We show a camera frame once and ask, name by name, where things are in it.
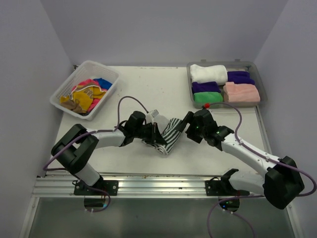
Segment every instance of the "gray plastic tray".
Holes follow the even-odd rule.
[[[235,71],[239,69],[244,69],[247,72],[250,73],[250,77],[255,81],[255,86],[259,91],[259,95],[261,98],[260,102],[237,102],[237,103],[228,103],[230,105],[233,105],[235,107],[255,107],[259,103],[262,103],[267,100],[267,96],[264,90],[264,86],[262,84],[262,80],[260,78],[258,69],[256,65],[252,62],[248,61],[213,61],[213,62],[190,62],[187,64],[187,77],[188,77],[188,85],[189,85],[189,95],[190,98],[193,102],[193,105],[195,108],[201,108],[204,104],[202,103],[196,103],[193,98],[193,92],[192,92],[192,77],[190,74],[190,66],[193,64],[197,64],[202,67],[208,67],[208,66],[213,66],[213,65],[224,65],[227,69],[227,71]],[[220,86],[221,94],[223,96],[223,86]],[[223,107],[228,107],[223,104],[219,105],[212,105],[211,108],[223,108]]]

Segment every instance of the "purple folded towel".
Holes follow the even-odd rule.
[[[203,93],[203,92],[218,92],[220,93],[219,86],[216,82],[207,82],[207,83],[192,83],[193,93]]]
[[[234,82],[235,84],[246,83],[255,85],[255,81],[250,78],[249,72],[245,71],[228,72],[228,82]]]
[[[244,76],[250,78],[250,73],[247,71],[229,71],[228,78],[232,76]]]

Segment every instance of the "glass panel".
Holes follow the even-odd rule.
[[[31,238],[207,238],[207,214],[216,199],[111,198],[100,213],[84,211],[83,198],[41,198]],[[286,210],[265,199],[240,200],[237,211],[247,218],[258,238],[293,238]],[[215,238],[251,238],[248,225],[215,209],[211,215]]]

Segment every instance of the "pile of clothes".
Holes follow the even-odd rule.
[[[196,103],[260,101],[255,81],[246,71],[228,72],[223,65],[201,67],[193,64],[190,66],[190,73]]]
[[[111,86],[112,83],[102,78],[87,79],[74,86],[69,95],[61,96],[60,104],[75,113],[87,116]]]

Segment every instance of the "black and white striped cloth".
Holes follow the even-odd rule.
[[[171,150],[173,149],[178,138],[182,134],[180,131],[176,130],[176,127],[181,122],[182,122],[181,119],[172,118],[169,121],[169,123],[167,124],[167,127],[165,128],[165,130],[162,133],[163,139],[167,142],[166,145],[158,145],[158,144],[147,144],[147,145],[154,147],[160,154],[168,155],[171,152]]]

